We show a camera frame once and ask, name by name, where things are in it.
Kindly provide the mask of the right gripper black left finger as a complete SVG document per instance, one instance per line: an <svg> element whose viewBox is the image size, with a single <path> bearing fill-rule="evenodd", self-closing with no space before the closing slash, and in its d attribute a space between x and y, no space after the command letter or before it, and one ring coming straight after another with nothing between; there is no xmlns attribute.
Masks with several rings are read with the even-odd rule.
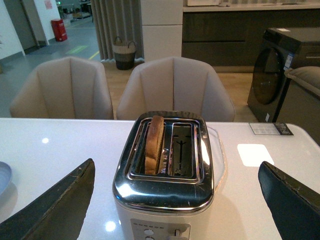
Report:
<svg viewBox="0 0 320 240"><path fill-rule="evenodd" d="M92 198L95 163L89 158L0 224L2 240L76 240Z"/></svg>

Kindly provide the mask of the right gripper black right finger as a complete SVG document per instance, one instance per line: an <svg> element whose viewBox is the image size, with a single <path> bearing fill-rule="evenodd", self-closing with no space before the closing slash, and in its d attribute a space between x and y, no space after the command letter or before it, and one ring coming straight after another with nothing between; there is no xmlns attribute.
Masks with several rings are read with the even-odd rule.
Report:
<svg viewBox="0 0 320 240"><path fill-rule="evenodd" d="M264 200L283 240L320 238L320 194L267 161L258 181Z"/></svg>

